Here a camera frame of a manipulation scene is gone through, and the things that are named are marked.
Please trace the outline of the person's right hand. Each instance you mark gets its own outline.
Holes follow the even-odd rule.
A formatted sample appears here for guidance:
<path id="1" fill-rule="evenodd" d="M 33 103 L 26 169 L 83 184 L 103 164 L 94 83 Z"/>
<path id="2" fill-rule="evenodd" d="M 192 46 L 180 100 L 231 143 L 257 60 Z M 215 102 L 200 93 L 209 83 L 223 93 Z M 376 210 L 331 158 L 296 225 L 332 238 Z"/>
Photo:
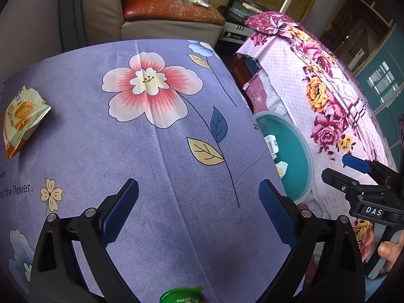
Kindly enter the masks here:
<path id="1" fill-rule="evenodd" d="M 379 274 L 386 274 L 392 269 L 402 248 L 403 238 L 400 238 L 397 243 L 384 241 L 379 245 L 377 252 L 382 259 L 386 260 Z"/>

